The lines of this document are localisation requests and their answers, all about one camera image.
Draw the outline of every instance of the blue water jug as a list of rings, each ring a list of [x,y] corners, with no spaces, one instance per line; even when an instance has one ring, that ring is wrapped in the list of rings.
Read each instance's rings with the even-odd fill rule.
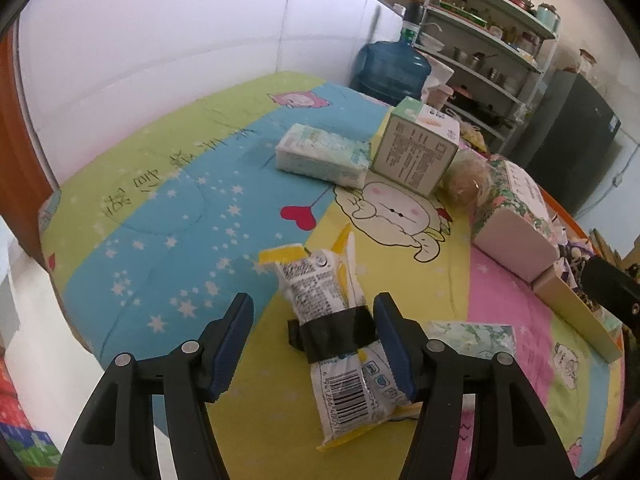
[[[403,28],[399,41],[366,44],[354,63],[350,88],[392,106],[407,96],[419,101],[431,65],[411,47],[414,37],[414,30]]]

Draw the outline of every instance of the refrigerator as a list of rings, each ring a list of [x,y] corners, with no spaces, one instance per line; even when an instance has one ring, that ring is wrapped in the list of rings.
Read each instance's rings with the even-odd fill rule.
[[[575,214],[602,175],[620,120],[581,75],[557,70],[508,158]]]

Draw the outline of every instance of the brown wood panel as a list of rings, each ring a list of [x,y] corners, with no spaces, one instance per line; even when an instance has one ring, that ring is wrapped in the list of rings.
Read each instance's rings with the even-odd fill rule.
[[[38,209],[50,196],[24,124],[15,87],[12,31],[0,41],[0,215],[24,251],[43,267]]]

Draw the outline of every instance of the green and white box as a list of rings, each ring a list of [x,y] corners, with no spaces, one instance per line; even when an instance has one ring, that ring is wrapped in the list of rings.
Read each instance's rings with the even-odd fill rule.
[[[453,160],[459,139],[454,118],[405,97],[391,111],[371,169],[427,197]]]

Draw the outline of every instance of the red heart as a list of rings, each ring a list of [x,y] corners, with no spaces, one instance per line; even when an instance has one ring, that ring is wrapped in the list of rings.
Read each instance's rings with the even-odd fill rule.
[[[280,210],[280,216],[285,220],[295,220],[296,225],[303,231],[311,231],[316,227],[316,219],[311,212],[311,206],[287,205]]]

